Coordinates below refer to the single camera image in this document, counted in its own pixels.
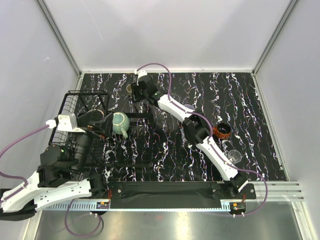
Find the small beige mug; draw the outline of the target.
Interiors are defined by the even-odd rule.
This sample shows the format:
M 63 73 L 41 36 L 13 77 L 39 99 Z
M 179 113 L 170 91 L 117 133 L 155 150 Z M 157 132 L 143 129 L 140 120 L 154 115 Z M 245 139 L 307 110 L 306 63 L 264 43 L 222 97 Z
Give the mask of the small beige mug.
M 128 84 L 127 86 L 126 86 L 126 92 L 127 92 L 127 94 L 129 95 L 129 96 L 133 96 L 133 90 L 132 90 L 132 85 L 131 84 Z

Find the green glazed ceramic mug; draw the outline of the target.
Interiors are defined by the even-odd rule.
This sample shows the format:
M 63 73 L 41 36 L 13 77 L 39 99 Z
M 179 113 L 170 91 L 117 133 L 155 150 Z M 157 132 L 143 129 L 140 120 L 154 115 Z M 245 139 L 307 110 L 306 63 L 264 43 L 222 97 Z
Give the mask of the green glazed ceramic mug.
M 116 135 L 122 135 L 125 139 L 128 138 L 127 131 L 130 127 L 130 119 L 123 112 L 113 113 L 112 119 L 112 131 Z

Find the orange black mug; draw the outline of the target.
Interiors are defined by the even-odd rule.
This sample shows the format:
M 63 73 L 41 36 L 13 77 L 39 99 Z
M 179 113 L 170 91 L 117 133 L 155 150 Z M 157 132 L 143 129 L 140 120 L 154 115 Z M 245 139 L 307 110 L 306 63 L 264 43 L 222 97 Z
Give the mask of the orange black mug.
M 231 127 L 228 123 L 225 122 L 219 122 L 214 128 L 213 128 L 213 134 L 215 137 L 221 140 L 226 140 L 231 135 Z

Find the black mug red inside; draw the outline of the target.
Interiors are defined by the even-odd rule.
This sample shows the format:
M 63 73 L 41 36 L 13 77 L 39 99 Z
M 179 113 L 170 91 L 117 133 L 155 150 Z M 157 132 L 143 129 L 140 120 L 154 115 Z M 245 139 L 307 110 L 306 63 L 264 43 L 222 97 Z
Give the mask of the black mug red inside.
M 100 109 L 91 109 L 77 118 L 77 125 L 80 127 L 86 127 L 91 123 L 100 121 L 104 115 L 104 112 Z

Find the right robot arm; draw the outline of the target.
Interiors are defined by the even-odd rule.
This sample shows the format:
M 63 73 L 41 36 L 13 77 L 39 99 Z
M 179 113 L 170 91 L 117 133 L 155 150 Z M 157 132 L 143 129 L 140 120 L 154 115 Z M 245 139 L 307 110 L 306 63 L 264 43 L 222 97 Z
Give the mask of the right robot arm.
M 227 184 L 226 192 L 233 199 L 245 192 L 248 179 L 225 156 L 213 138 L 213 128 L 200 113 L 191 112 L 169 94 L 157 89 L 150 75 L 144 70 L 136 71 L 136 82 L 132 83 L 131 96 L 137 101 L 147 100 L 151 105 L 168 112 L 182 123 L 186 140 L 200 149 L 214 164 Z

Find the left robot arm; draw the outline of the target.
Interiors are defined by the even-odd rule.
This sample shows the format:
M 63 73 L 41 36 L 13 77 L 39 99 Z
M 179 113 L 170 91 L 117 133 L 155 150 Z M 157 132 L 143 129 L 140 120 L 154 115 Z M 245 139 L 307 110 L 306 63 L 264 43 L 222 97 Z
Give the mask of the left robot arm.
M 17 187 L 0 190 L 0 219 L 2 221 L 23 221 L 37 212 L 64 201 L 85 198 L 101 199 L 111 197 L 112 191 L 103 175 L 89 173 L 87 163 L 94 138 L 106 139 L 112 135 L 112 114 L 100 110 L 76 117 L 75 114 L 60 114 L 47 120 L 42 129 L 54 129 L 70 135 L 67 143 L 50 143 L 40 155 L 40 165 L 29 177 L 20 177 Z M 76 175 L 89 173 L 80 181 L 73 181 Z

